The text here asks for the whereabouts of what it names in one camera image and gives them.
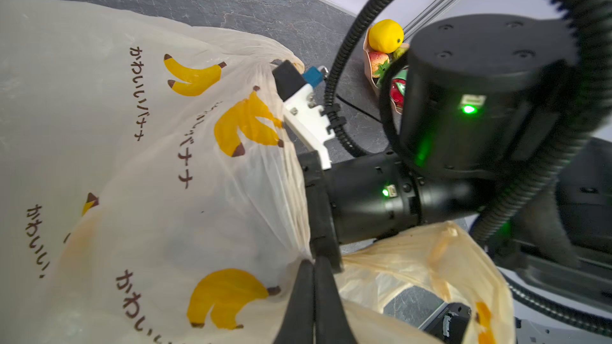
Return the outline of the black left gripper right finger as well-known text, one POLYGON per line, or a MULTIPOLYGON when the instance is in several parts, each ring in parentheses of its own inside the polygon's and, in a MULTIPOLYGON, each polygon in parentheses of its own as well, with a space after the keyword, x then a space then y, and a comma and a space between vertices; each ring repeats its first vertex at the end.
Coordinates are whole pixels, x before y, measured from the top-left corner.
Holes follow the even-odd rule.
POLYGON ((330 261, 319 256, 314 265, 315 341, 317 344, 357 344, 347 321, 330 261))

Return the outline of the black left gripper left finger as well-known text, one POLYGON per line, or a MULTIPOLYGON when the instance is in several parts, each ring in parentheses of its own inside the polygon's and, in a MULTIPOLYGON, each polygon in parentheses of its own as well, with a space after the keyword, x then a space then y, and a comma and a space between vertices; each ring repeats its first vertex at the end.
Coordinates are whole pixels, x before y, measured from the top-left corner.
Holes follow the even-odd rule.
POLYGON ((298 269, 285 316, 273 344, 313 344, 315 325, 315 271, 304 260, 298 269))

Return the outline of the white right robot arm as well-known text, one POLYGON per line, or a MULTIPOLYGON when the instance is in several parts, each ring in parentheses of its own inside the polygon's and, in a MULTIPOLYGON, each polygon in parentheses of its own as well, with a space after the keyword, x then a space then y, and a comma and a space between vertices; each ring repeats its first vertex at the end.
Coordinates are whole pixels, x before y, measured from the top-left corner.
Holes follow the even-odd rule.
MULTIPOLYGON (((420 30, 378 81, 389 148, 328 170, 300 157, 314 254, 339 269, 342 244, 492 208, 561 119, 578 72, 558 19, 475 14, 420 30)), ((592 139, 474 240, 524 283, 610 309, 610 143, 592 139)))

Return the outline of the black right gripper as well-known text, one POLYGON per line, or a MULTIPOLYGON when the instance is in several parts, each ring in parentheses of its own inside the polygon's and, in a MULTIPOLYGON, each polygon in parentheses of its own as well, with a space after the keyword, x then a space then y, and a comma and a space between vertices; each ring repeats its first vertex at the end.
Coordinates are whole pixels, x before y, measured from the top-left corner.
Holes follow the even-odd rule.
POLYGON ((333 272, 344 270, 340 247, 393 237, 421 222, 416 181, 393 151, 323 168, 319 154, 298 156, 304 175, 315 258, 325 257, 333 272))

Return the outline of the yellow lemon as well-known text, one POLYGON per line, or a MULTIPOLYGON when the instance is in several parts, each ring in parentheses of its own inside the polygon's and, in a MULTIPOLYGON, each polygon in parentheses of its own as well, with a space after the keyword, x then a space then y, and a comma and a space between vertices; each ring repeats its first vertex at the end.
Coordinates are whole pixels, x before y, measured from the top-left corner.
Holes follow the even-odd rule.
POLYGON ((368 43, 374 51, 392 54, 404 43, 403 27, 391 19, 377 22, 369 30, 368 43))

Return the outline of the banana print plastic bag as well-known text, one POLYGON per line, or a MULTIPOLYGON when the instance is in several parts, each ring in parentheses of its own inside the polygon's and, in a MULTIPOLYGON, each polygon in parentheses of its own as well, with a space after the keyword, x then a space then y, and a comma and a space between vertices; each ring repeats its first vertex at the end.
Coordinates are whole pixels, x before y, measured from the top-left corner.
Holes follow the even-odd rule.
MULTIPOLYGON (((263 36, 1 0, 1 341, 273 343, 315 265, 304 175, 263 36)), ((384 315, 417 286, 513 343, 503 276, 452 222, 346 256, 357 343, 433 343, 384 315)))

